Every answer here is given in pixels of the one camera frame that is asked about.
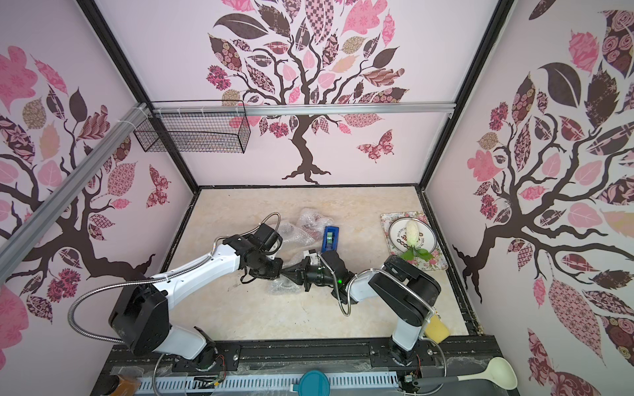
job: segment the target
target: teal lid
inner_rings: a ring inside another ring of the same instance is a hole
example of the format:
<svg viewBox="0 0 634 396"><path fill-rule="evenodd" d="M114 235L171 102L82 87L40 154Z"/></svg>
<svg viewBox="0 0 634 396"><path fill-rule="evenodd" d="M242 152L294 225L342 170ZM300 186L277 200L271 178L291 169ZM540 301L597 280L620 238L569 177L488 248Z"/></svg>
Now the teal lid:
<svg viewBox="0 0 634 396"><path fill-rule="evenodd" d="M304 374L299 385L293 385L293 391L299 396L329 396L330 384L324 373L312 370Z"/></svg>

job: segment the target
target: green leaf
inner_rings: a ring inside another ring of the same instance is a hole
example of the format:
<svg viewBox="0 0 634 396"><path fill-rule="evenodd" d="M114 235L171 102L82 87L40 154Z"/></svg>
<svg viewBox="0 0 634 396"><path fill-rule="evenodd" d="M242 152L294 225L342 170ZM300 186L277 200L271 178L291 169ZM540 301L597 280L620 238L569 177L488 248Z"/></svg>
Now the green leaf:
<svg viewBox="0 0 634 396"><path fill-rule="evenodd" d="M414 259L414 248L410 247L407 249L407 252L401 255L401 258L405 261L410 261Z"/></svg>
<svg viewBox="0 0 634 396"><path fill-rule="evenodd" d="M417 252L418 256L425 261L429 261L434 258L434 256L429 253L427 249L418 249Z"/></svg>

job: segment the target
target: butterfly decal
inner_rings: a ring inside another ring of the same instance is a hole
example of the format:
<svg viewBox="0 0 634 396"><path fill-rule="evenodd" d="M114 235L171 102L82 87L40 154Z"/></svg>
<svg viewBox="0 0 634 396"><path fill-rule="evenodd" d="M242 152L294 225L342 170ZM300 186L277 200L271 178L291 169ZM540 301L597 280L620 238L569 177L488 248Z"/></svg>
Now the butterfly decal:
<svg viewBox="0 0 634 396"><path fill-rule="evenodd" d="M146 208L152 207L156 204L163 205L166 202L169 203L167 200L167 193L164 190L169 187L169 183L171 183L171 181L167 181L165 176L161 176L159 172L152 167L152 165L150 165L150 177L152 178L152 183L154 183L155 189L148 197Z"/></svg>
<svg viewBox="0 0 634 396"><path fill-rule="evenodd" d="M390 129L386 133L381 136L381 139L378 141L378 144L362 144L361 146L357 146L359 150L368 155L370 160L374 160L377 162L377 159L381 157L381 152L383 154L394 154L392 149L394 145L390 143L392 141L392 130Z"/></svg>

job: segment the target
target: wall decal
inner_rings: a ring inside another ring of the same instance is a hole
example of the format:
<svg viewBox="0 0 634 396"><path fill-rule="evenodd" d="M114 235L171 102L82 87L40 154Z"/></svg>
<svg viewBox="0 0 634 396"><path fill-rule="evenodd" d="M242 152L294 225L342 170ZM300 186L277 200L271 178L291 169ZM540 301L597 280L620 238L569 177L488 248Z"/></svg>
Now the wall decal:
<svg viewBox="0 0 634 396"><path fill-rule="evenodd" d="M224 0L224 3L235 10L248 11L242 2ZM342 5L342 17L346 6L352 5L341 33L332 31L334 3ZM296 18L302 6L306 17ZM397 48L378 48L386 47L396 31L394 19L385 14L387 0L304 0L303 4L301 0L283 0L257 7L264 24L246 14L234 13L221 16L214 25L217 33L214 29L209 34L212 50L222 66L211 65L207 80L221 91L240 86L226 97L223 94L223 99L253 100L260 105L397 103L407 92L391 87L405 73L403 68L387 68ZM348 30L356 34L343 40L342 35ZM264 36L263 40L269 42L258 44L260 47L251 41ZM358 52L362 46L363 56ZM368 85L390 88L364 93L364 80ZM263 117L258 124L261 136L267 132L276 138L290 136L299 151L302 162L282 179L303 175L307 182L318 184L313 176L330 172L315 164L304 134L308 130L314 134L329 133L333 129L329 124L335 124L344 134L352 134L351 127L363 128L378 120L381 117L376 114L345 115L343 120L316 114ZM386 135L381 138L384 145L381 142L362 145L369 147L364 152L374 160L381 153L390 153L391 136L390 132L389 139Z"/></svg>

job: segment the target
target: white ladle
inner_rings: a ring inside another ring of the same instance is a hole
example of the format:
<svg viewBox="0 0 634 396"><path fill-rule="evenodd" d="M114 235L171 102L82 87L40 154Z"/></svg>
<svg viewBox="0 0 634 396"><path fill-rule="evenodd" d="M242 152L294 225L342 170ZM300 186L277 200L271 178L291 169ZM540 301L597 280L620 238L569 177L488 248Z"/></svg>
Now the white ladle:
<svg viewBox="0 0 634 396"><path fill-rule="evenodd" d="M452 377L419 378L413 382L414 386L423 387L438 385L447 382L487 380L498 385L502 389L511 390L517 388L517 377L511 365L503 357L494 357L489 361L486 370L477 374L459 375Z"/></svg>

